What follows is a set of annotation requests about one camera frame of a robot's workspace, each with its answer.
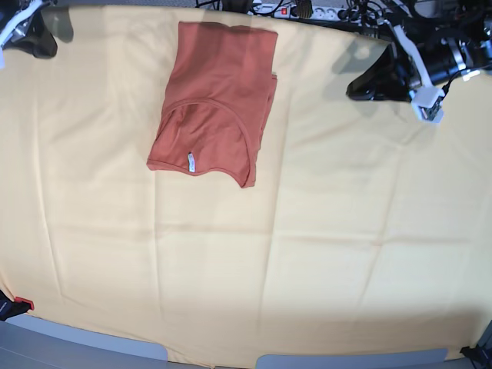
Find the salmon red T-shirt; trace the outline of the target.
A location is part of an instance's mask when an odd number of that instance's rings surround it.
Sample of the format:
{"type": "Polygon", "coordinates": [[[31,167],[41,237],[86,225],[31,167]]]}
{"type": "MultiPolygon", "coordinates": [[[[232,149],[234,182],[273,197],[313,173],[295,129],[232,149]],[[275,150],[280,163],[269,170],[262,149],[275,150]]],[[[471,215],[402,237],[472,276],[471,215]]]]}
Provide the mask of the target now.
{"type": "Polygon", "coordinates": [[[277,40],[277,32],[263,28],[179,22],[150,170],[191,176],[218,171],[241,188],[254,186],[278,81],[277,40]]]}

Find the white power strip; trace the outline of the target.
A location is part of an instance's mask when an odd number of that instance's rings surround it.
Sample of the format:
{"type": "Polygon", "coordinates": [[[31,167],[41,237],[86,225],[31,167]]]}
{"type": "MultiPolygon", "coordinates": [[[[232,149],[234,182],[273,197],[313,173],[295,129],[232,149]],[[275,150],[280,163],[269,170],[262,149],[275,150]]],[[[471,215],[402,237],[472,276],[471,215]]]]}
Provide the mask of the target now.
{"type": "Polygon", "coordinates": [[[311,11],[307,13],[308,18],[302,18],[301,7],[295,1],[281,1],[278,4],[253,1],[248,14],[288,20],[339,22],[340,15],[345,12],[345,8],[312,5],[311,11]]]}

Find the pale yellow table cloth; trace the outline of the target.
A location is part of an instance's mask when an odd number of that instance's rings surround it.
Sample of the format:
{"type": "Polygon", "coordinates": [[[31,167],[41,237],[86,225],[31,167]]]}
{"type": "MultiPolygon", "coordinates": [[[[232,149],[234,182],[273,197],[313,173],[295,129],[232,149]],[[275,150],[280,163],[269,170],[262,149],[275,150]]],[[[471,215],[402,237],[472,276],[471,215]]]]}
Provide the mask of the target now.
{"type": "Polygon", "coordinates": [[[372,38],[190,8],[70,9],[52,59],[4,54],[1,288],[173,361],[472,345],[491,319],[491,77],[439,125],[347,85],[372,38]],[[150,171],[179,22],[278,34],[254,187],[150,171]]]}

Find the red black clamp left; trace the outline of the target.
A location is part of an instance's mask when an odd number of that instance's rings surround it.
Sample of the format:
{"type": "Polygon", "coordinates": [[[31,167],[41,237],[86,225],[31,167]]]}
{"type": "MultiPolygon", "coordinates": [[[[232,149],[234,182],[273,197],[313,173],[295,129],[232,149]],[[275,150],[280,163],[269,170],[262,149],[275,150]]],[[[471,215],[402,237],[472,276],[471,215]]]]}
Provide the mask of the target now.
{"type": "Polygon", "coordinates": [[[35,309],[34,303],[28,299],[15,297],[11,300],[3,291],[0,291],[0,296],[0,321],[7,321],[35,309]]]}

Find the black clamp right corner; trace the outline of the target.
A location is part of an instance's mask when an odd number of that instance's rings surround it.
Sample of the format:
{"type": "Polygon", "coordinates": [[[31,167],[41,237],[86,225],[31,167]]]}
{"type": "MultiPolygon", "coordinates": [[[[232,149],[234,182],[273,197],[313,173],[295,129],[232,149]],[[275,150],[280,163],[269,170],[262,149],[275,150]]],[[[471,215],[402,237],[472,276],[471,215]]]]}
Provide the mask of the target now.
{"type": "Polygon", "coordinates": [[[471,362],[474,369],[491,369],[491,348],[462,347],[460,353],[471,362]]]}

